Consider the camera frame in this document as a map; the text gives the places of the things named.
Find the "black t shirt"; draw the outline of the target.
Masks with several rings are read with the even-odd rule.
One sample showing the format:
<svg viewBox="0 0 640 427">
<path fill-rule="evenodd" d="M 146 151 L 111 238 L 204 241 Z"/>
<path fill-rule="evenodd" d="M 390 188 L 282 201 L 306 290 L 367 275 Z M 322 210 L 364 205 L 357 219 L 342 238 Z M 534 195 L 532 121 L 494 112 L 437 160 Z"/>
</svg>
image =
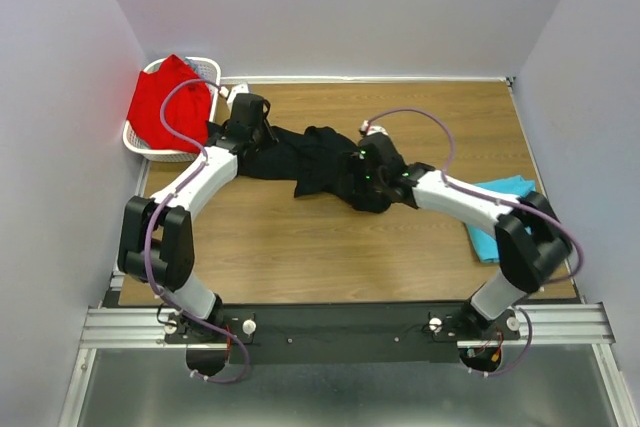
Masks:
<svg viewBox="0 0 640 427">
<path fill-rule="evenodd" d="M 296 183 L 296 198 L 332 194 L 354 210 L 380 214 L 391 201 L 369 185 L 358 167 L 358 146 L 331 127 L 309 126 L 302 133 L 271 128 L 275 142 L 238 167 L 241 176 Z"/>
</svg>

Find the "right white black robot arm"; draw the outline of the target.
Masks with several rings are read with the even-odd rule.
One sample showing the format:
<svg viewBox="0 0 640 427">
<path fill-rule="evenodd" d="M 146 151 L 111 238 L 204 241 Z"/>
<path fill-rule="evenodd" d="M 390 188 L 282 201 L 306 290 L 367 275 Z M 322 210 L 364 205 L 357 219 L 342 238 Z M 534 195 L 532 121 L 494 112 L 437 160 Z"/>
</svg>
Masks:
<svg viewBox="0 0 640 427">
<path fill-rule="evenodd" d="M 358 193 L 451 216 L 497 243 L 498 270 L 443 322 L 458 335 L 485 337 L 510 307 L 543 287 L 573 245 L 543 195 L 498 194 L 424 163 L 407 164 L 382 132 L 364 136 L 344 160 L 346 184 Z"/>
</svg>

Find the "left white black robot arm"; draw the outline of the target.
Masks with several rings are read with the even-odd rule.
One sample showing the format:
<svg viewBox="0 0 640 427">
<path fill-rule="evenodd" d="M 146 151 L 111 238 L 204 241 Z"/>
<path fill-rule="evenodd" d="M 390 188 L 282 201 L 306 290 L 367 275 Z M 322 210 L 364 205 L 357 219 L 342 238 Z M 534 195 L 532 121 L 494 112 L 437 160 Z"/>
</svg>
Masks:
<svg viewBox="0 0 640 427">
<path fill-rule="evenodd" d="M 196 160 L 152 197 L 134 196 L 125 206 L 118 269 L 179 309 L 188 331 L 201 342 L 223 332 L 224 314 L 220 296 L 194 272 L 193 220 L 238 176 L 240 166 L 276 143 L 269 111 L 265 98 L 237 94 L 230 118 L 214 127 Z"/>
</svg>

